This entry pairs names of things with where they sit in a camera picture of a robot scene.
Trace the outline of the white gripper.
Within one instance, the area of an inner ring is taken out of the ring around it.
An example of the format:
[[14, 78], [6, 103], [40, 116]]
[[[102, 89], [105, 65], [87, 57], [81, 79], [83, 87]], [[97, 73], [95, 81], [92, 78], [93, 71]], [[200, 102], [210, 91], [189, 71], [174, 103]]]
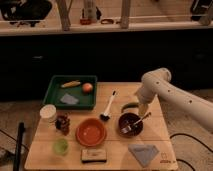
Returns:
[[156, 96], [156, 93], [144, 85], [141, 85], [135, 92], [138, 101], [141, 103], [138, 107], [138, 115], [140, 117], [144, 116], [148, 110], [148, 105], [150, 104]]

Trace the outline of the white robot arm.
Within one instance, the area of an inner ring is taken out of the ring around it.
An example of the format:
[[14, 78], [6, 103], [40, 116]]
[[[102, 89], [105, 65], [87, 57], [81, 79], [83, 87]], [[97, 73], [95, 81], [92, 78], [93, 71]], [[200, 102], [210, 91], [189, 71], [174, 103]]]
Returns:
[[156, 95], [185, 110], [203, 128], [213, 133], [213, 103], [173, 86], [167, 68], [146, 72], [141, 87], [136, 91], [140, 104], [149, 104]]

